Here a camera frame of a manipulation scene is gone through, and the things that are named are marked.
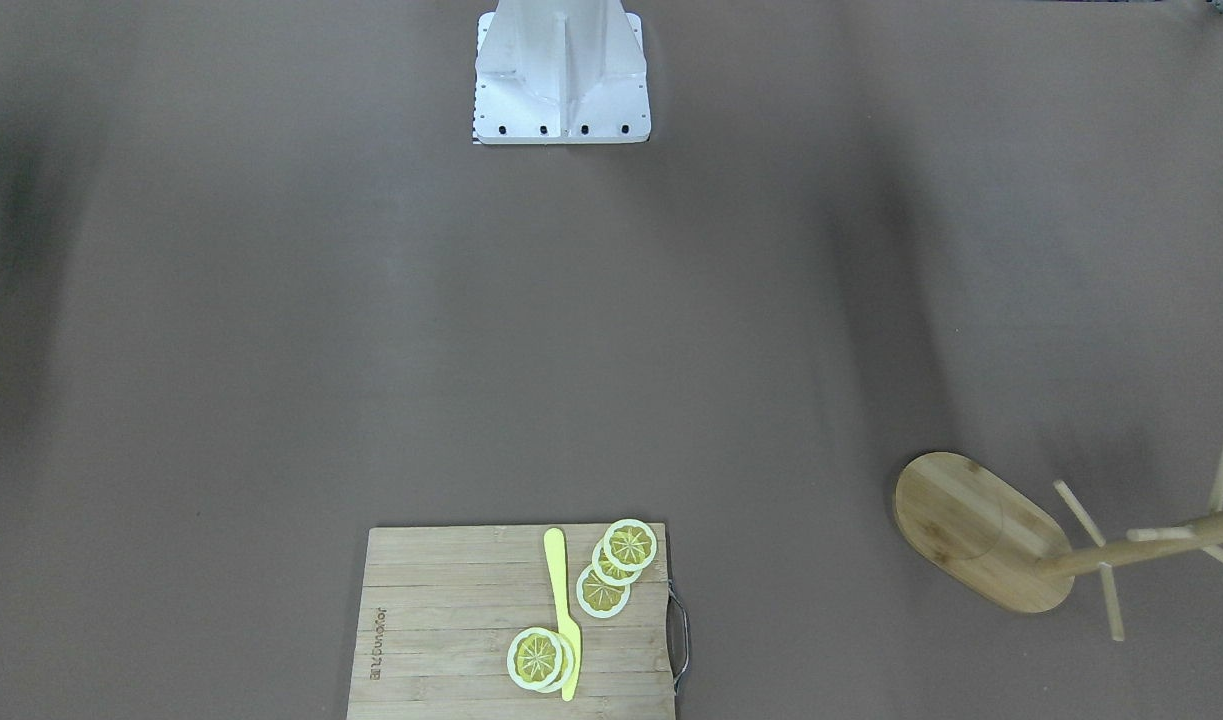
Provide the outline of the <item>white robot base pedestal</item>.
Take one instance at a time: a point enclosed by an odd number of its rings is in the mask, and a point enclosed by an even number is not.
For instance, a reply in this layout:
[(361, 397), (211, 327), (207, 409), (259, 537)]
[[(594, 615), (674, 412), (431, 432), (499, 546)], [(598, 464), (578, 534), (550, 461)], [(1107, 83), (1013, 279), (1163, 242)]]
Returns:
[(479, 15), (475, 40), (475, 142), (649, 141), (643, 23), (623, 2), (501, 1)]

